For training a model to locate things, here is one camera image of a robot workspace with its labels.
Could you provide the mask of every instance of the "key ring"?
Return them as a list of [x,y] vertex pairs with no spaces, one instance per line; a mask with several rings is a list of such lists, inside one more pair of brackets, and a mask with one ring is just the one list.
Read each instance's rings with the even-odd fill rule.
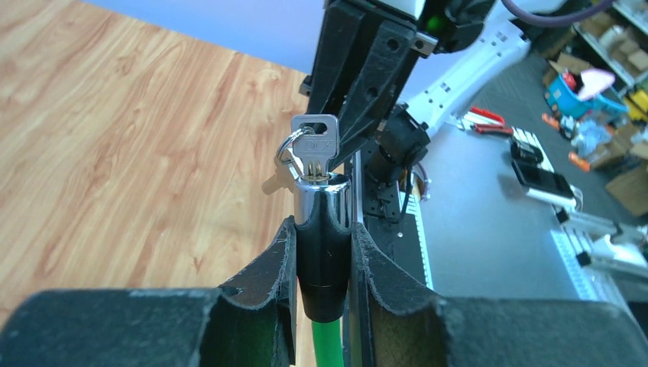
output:
[[292,134],[288,135],[286,140],[281,143],[279,146],[279,149],[277,149],[277,159],[281,164],[289,164],[290,159],[283,159],[282,157],[284,156],[284,153],[286,152],[286,149],[288,149],[288,146],[292,145],[297,139],[301,138],[304,135],[310,135],[310,134],[315,134],[315,129],[310,128],[308,126],[303,126],[301,128],[298,128],[295,130]]

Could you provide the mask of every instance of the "wood grain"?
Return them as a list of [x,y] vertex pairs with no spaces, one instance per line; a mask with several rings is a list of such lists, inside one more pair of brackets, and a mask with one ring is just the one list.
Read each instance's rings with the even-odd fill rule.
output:
[[[303,74],[80,2],[0,14],[0,323],[45,288],[216,286],[267,247]],[[312,365],[302,313],[298,346]]]

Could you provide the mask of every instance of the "key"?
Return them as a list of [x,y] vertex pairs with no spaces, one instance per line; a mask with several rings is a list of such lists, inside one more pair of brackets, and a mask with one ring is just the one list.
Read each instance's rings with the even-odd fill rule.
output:
[[303,126],[326,126],[322,134],[303,135],[293,143],[293,153],[303,162],[303,174],[325,177],[329,172],[329,161],[338,155],[340,149],[338,119],[334,115],[298,115],[290,124],[293,131]]
[[286,188],[292,193],[295,181],[303,174],[302,162],[293,155],[292,148],[286,149],[282,158],[290,160],[290,162],[284,164],[279,158],[274,158],[274,175],[261,185],[261,189],[266,195],[271,195],[281,188]]

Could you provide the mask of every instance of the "metal shelf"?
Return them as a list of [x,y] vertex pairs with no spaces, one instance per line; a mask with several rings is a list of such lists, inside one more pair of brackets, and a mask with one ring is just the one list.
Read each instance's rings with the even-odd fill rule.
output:
[[616,9],[621,15],[623,15],[630,23],[634,24],[635,27],[639,28],[644,34],[648,35],[648,24],[637,17],[634,16],[633,10],[628,8],[628,6],[623,1],[614,2],[614,9]]
[[614,73],[616,73],[621,78],[621,80],[624,81],[626,86],[632,87],[635,85],[637,81],[632,77],[632,75],[630,75],[630,73],[628,73],[620,63],[610,57],[608,51],[598,43],[598,40],[594,38],[594,36],[583,31],[578,25],[574,25],[574,29],[576,30],[576,33],[580,34],[585,42],[587,42],[590,47],[594,49],[598,56],[600,56],[605,61],[605,63],[612,69],[612,71],[614,71]]

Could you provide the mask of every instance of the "green cable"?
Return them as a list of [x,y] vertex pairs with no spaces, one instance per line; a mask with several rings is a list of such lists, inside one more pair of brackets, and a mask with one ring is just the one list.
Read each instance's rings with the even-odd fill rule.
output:
[[317,367],[344,367],[340,319],[332,323],[313,321],[313,346]]

